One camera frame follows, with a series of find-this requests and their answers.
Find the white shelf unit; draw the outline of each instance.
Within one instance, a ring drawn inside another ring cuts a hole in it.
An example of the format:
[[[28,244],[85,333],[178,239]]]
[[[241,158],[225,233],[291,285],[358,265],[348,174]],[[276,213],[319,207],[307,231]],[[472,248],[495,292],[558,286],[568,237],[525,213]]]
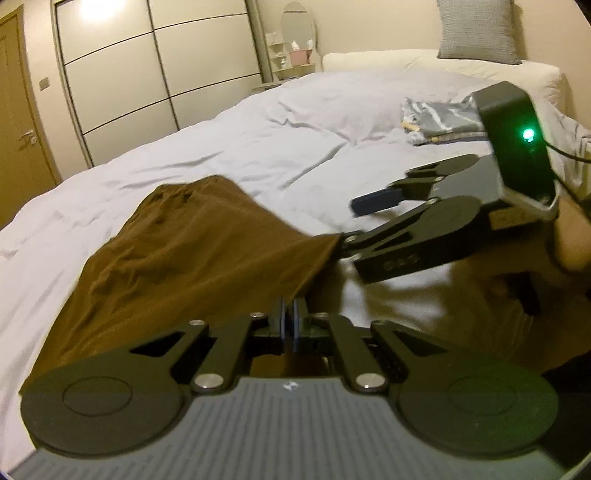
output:
[[[285,43],[283,42],[283,39],[279,39],[279,37],[280,34],[277,32],[271,32],[270,34],[265,35],[274,81],[281,82],[290,77],[301,77],[316,71],[316,64],[314,63],[293,66],[291,64],[289,52],[285,47]],[[281,62],[283,59],[285,59],[287,64],[284,69],[281,68]]]

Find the folded clothes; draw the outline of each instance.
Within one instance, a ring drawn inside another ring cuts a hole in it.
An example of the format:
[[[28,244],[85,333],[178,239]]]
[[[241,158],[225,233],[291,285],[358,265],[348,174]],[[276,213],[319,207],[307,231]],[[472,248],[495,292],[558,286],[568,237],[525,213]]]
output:
[[[413,145],[486,137],[472,94],[459,103],[402,103],[402,127]]]
[[[181,322],[268,312],[305,293],[339,238],[294,230],[221,176],[159,186],[88,259],[24,386]]]

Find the oval mirror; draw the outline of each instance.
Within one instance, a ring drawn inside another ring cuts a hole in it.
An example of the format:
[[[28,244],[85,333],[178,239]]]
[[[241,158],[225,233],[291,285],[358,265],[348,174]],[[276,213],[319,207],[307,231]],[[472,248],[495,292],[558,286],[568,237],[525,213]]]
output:
[[[312,15],[299,2],[290,2],[285,6],[281,16],[281,34],[287,51],[293,51],[292,43],[296,42],[300,50],[316,48],[316,29]]]

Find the wooden door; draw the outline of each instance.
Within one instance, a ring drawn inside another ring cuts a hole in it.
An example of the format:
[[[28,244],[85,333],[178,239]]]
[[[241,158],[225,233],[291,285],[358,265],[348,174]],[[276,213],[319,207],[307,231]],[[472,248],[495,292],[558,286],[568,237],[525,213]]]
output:
[[[19,7],[0,19],[0,229],[59,181],[34,102]]]

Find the light switch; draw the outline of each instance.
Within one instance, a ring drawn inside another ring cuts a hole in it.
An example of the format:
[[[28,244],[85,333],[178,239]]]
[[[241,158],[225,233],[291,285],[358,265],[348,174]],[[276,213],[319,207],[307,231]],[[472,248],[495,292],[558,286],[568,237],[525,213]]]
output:
[[[39,88],[41,90],[45,90],[47,87],[49,87],[49,78],[45,77],[44,79],[39,80]]]

